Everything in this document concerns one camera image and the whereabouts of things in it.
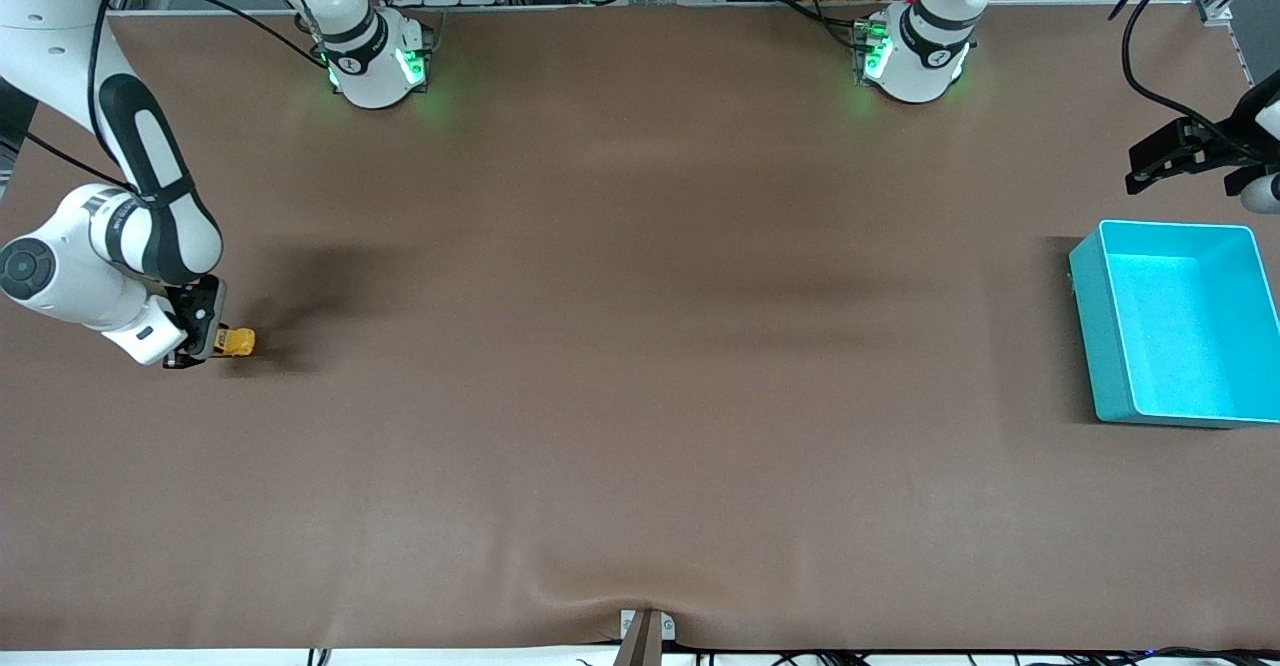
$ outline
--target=white bracket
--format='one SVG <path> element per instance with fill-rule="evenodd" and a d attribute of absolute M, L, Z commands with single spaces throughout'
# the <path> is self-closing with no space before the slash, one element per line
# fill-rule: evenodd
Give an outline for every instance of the white bracket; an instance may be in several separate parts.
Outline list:
<path fill-rule="evenodd" d="M 631 629 L 631 621 L 635 620 L 636 612 L 634 608 L 626 608 L 622 611 L 622 628 L 618 631 L 618 638 L 627 638 L 627 630 Z M 658 617 L 662 624 L 662 640 L 676 640 L 676 620 L 667 613 L 659 612 Z"/>

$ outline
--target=green led light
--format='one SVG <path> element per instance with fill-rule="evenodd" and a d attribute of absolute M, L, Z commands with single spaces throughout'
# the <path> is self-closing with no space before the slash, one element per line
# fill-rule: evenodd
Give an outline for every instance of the green led light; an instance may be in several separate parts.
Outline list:
<path fill-rule="evenodd" d="M 402 51 L 397 49 L 396 60 L 399 61 L 404 78 L 407 78 L 410 83 L 419 83 L 422 81 L 422 56 L 415 54 L 413 51 Z"/>
<path fill-rule="evenodd" d="M 888 56 L 893 51 L 893 40 L 891 37 L 883 37 L 878 46 L 867 55 L 867 69 L 864 74 L 867 78 L 879 78 L 884 73 L 884 64 L 888 63 Z"/>

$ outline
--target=blue storage box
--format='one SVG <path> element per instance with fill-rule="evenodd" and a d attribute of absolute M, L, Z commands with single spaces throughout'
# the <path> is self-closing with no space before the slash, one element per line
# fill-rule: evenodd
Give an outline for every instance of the blue storage box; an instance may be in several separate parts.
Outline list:
<path fill-rule="evenodd" d="M 1280 323 L 1252 231 L 1102 222 L 1071 278 L 1100 419 L 1280 424 Z"/>

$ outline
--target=table surface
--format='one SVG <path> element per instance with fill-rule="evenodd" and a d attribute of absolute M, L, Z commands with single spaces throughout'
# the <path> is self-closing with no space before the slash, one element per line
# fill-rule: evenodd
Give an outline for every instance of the table surface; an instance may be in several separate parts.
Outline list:
<path fill-rule="evenodd" d="M 998 6 L 928 106 L 783 9 L 460 14 L 365 113 L 247 24 L 119 18 L 261 355 L 0 302 L 0 647 L 1280 644 L 1280 430 L 1100 424 L 1066 254 L 1171 118 L 1102 6 Z M 1213 115 L 1228 33 L 1137 68 Z M 104 164 L 42 109 L 46 140 Z M 83 174 L 27 149 L 0 238 Z"/>

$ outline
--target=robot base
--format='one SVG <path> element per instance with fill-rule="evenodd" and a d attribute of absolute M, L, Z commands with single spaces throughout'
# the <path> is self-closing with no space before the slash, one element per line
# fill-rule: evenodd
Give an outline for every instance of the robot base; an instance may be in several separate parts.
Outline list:
<path fill-rule="evenodd" d="M 361 109 L 385 109 L 410 93 L 426 92 L 435 47 L 434 32 L 416 19 L 393 9 L 378 9 L 378 13 L 387 19 L 390 36 L 366 72 L 348 74 L 329 64 L 334 93 L 342 93 Z"/>
<path fill-rule="evenodd" d="M 855 42 L 865 45 L 867 50 L 854 54 L 854 69 L 859 83 L 876 85 L 899 101 L 924 104 L 942 96 L 960 78 L 969 46 L 965 45 L 955 58 L 940 51 L 940 59 L 946 59 L 942 68 L 925 65 L 920 56 L 904 46 L 901 23 L 906 9 L 908 4 L 896 3 L 869 15 L 867 24 L 859 24 Z"/>

